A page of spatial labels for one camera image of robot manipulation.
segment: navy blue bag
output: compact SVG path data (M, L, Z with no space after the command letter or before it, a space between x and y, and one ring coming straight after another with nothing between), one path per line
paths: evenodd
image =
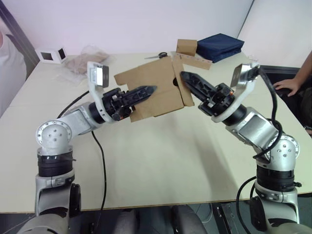
M197 51L205 59L218 62L229 56L241 52L244 42L230 36L219 33L217 35L199 40L197 42Z

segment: robotic arm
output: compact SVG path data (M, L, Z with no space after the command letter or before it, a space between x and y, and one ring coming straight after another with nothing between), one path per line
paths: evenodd
M285 133L279 138L279 131L271 121L241 104L254 89L258 75L263 76L259 65L236 67L231 83L231 88L235 88L234 96L233 90L224 83L214 87L197 74L181 72L188 88L202 101L201 111L211 116L214 122L223 122L229 132L253 146L257 153L269 149L256 158L254 185L258 196L250 200L253 226L272 234L312 233L310 228L299 224L295 186L301 184L294 182L293 173L299 144Z
M36 132L37 151L36 217L18 234L66 234L68 221L80 212L80 186L74 184L73 146L79 135L127 118L134 105L148 99L156 86L140 86L127 93L120 88L103 94L108 85L108 67L88 62L88 82L95 102L84 103L65 116L43 123Z

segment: white table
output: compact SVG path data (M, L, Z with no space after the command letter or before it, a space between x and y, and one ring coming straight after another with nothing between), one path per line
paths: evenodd
M152 55L111 55L104 63L110 68L106 91L117 87L113 75L148 62L144 58ZM229 85L234 68L242 62L248 60L241 53L213 64L209 71L187 65L184 68L213 85ZM34 210L39 147L35 131L88 89L86 80L79 86L58 80L59 68L39 63L0 119L0 212ZM86 96L79 103L91 100ZM234 200L238 187L255 175L252 147L238 141L224 124L213 123L197 109L199 100L194 97L194 101L194 107L134 123L125 119L95 131L105 151L105 208ZM271 96L261 79L244 105L271 116ZM280 99L277 119L301 146L295 169L295 180L302 183L298 191L311 192L312 140ZM91 134L75 138L72 144L82 208L98 209L103 196L99 149ZM249 197L250 186L241 198Z

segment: person's hand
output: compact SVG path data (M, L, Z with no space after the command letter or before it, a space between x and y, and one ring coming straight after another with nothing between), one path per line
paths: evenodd
M291 92L287 95L290 97L290 96L294 95L295 93L297 93L297 91L300 89L301 85L295 79L285 79L285 80L282 80L280 82L276 82L275 84L273 84L273 86L275 87L276 90L290 89Z

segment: cardboard box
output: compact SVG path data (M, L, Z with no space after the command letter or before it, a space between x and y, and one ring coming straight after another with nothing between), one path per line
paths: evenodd
M176 52L195 56L197 49L197 40L178 39L176 45Z
M156 117L183 108L194 106L190 90L180 77L183 71L182 61L171 57L146 63L137 68L115 75L118 85L128 85L132 90L141 85L156 85L157 89L146 101L135 106L130 115L131 122L148 117Z

